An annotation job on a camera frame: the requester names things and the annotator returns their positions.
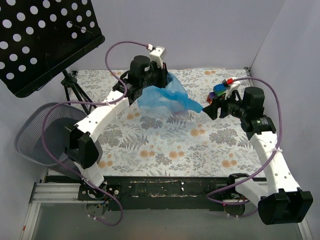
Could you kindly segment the blue plastic trash bag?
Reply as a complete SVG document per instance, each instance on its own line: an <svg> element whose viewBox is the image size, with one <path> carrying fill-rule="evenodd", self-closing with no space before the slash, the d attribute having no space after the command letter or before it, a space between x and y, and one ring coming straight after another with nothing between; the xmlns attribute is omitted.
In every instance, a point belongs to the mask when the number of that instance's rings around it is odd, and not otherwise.
<svg viewBox="0 0 320 240"><path fill-rule="evenodd" d="M188 110L200 113L203 107L200 103L189 98L187 91L177 77L169 72L165 88L148 86L137 99L138 106L147 108L166 107L173 113L182 113Z"/></svg>

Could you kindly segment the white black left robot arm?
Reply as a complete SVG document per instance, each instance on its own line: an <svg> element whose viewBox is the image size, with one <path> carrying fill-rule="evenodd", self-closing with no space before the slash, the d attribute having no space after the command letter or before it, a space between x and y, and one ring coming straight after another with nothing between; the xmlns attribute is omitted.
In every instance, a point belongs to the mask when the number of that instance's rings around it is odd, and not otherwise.
<svg viewBox="0 0 320 240"><path fill-rule="evenodd" d="M101 151L96 144L99 135L122 111L132 105L149 86L167 86L167 66L163 57L138 55L130 63L124 83L118 82L109 92L101 106L73 127L65 128L65 154L77 163L81 177L91 184L89 194L95 200L106 196L104 177L99 170Z"/></svg>

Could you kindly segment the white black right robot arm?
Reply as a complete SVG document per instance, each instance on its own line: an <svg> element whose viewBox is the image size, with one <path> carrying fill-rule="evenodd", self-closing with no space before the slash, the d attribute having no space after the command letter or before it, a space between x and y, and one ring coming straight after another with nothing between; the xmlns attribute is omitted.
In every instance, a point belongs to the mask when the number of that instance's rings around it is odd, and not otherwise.
<svg viewBox="0 0 320 240"><path fill-rule="evenodd" d="M256 151L264 172L267 189L254 182L255 174L231 174L225 187L209 192L206 197L217 203L218 193L227 192L232 199L241 195L257 207L265 225L300 223L313 203L310 191L303 191L289 170L279 147L281 134L272 119L264 114L265 94L261 88L247 87L243 98L237 90L215 96L203 111L212 119L228 115L240 119L241 128Z"/></svg>

